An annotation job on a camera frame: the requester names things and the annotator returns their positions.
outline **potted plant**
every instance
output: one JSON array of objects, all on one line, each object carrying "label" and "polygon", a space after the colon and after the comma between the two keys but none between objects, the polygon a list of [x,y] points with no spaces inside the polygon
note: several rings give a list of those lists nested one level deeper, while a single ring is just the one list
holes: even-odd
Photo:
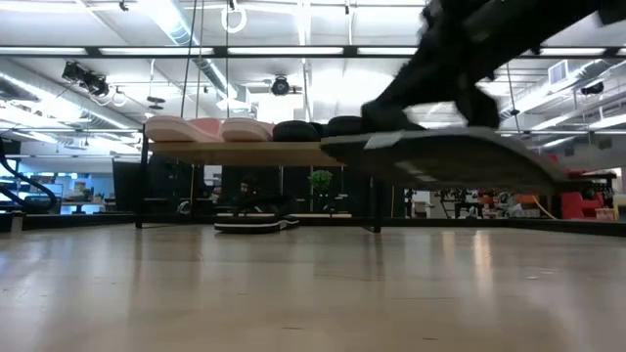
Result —
[{"label": "potted plant", "polygon": [[308,179],[313,189],[314,209],[315,211],[323,211],[324,207],[328,205],[333,174],[326,170],[318,170],[311,173]]}]

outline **security camera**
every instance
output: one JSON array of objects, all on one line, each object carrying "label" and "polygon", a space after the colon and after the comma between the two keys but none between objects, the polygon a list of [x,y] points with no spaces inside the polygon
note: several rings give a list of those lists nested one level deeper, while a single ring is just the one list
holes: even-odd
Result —
[{"label": "security camera", "polygon": [[275,96],[286,96],[290,92],[290,84],[287,82],[287,78],[284,76],[276,77],[271,88],[272,94]]}]

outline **black mat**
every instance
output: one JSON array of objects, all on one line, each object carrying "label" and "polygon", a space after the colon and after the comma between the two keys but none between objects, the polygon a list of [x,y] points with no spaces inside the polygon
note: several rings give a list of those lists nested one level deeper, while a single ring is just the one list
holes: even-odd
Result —
[{"label": "black mat", "polygon": [[577,190],[564,168],[486,128],[398,131],[322,140],[322,150],[396,186],[497,188],[552,194]]}]

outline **ceiling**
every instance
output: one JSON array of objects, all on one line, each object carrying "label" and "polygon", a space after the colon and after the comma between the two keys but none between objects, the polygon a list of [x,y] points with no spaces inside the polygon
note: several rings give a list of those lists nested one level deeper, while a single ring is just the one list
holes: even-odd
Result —
[{"label": "ceiling", "polygon": [[[155,0],[154,4],[165,0]],[[191,22],[195,15],[194,32],[203,46],[216,45],[301,45],[299,24],[304,14],[297,0],[252,1],[240,0],[246,10],[244,28],[227,34],[221,22],[225,1],[180,0],[184,15]],[[345,13],[344,0],[313,0],[310,7],[310,30],[306,45],[407,45],[418,42],[422,26],[420,16],[422,0],[350,0],[351,14]],[[118,1],[107,0],[0,0],[0,45],[63,45],[63,46],[164,46],[172,41],[136,1],[126,1],[128,12],[118,8]],[[237,25],[239,15],[229,17]],[[594,17],[589,17],[547,41],[548,45],[611,46],[626,43],[626,25],[618,23],[600,27]],[[61,78],[66,60],[63,59],[11,59],[15,64],[41,75],[59,85],[68,87]],[[219,99],[212,84],[193,64],[186,60],[157,59],[151,84],[149,60],[84,59],[79,63],[97,73],[106,75],[108,83],[123,92],[126,103],[106,108],[131,120],[142,123],[146,112],[195,117],[226,118],[228,113],[216,106]],[[229,82],[248,87],[252,101],[272,99],[268,82],[277,75],[285,75],[291,85],[303,87],[305,75],[300,59],[215,59],[213,62],[227,76]],[[311,59],[307,74],[309,102],[313,120],[326,121],[333,116],[358,114],[360,106],[379,94],[391,81],[404,60],[399,59]],[[513,60],[508,67],[497,71],[496,80],[481,82],[480,87],[498,98],[504,108],[515,97],[523,96],[548,78],[548,68],[556,60]],[[612,76],[607,88],[621,92],[623,79]],[[185,107],[182,110],[183,90],[186,88]],[[87,97],[86,92],[70,86],[69,90]],[[163,110],[150,110],[149,96],[164,98]],[[108,101],[111,95],[101,104]],[[545,104],[533,107],[520,118],[528,118],[524,127],[554,118],[591,103],[601,97],[580,97],[574,104],[573,93],[561,92]],[[114,98],[123,100],[122,95]],[[291,99],[296,108],[291,118],[304,118],[304,99]],[[415,120],[428,126],[439,127],[462,123],[454,106],[428,105],[412,108]]]}]

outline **ventilation duct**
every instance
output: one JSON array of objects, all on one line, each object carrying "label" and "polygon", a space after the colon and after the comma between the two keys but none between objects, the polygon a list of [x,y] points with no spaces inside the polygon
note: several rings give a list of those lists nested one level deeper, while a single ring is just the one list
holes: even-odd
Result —
[{"label": "ventilation duct", "polygon": [[[143,11],[148,14],[161,30],[176,45],[189,46],[190,43],[200,45],[200,41],[192,35],[191,25],[183,14],[182,7],[177,0],[138,0]],[[237,88],[226,81],[226,77],[210,59],[193,58],[192,62],[211,82],[217,94],[224,100],[230,98],[231,107],[237,110],[250,109],[246,100],[249,95],[243,86]]]},{"label": "ventilation duct", "polygon": [[[561,93],[581,89],[594,80],[612,74],[615,69],[623,68],[623,64],[621,60],[595,60],[584,65],[572,60],[561,61],[548,69],[548,78],[514,97],[515,108],[519,113],[533,110],[559,97]],[[513,110],[513,102],[509,102],[500,111],[500,119],[513,117]]]},{"label": "ventilation duct", "polygon": [[54,83],[41,75],[33,73],[28,69],[19,66],[8,60],[0,59],[0,79],[5,84],[11,84],[12,90],[16,92],[26,91],[28,95],[23,96],[24,99],[14,99],[24,102],[37,102],[43,97],[36,97],[37,93],[30,90],[39,90],[43,93],[47,93],[54,97],[63,95],[59,98],[55,98],[54,108],[60,110],[67,108],[68,110],[74,110],[78,113],[88,111],[89,114],[94,117],[94,122],[100,127],[117,127],[117,128],[140,128],[140,124],[132,119],[117,113],[113,110],[100,107],[93,103],[91,100],[84,98],[83,96],[67,90],[61,85]]}]

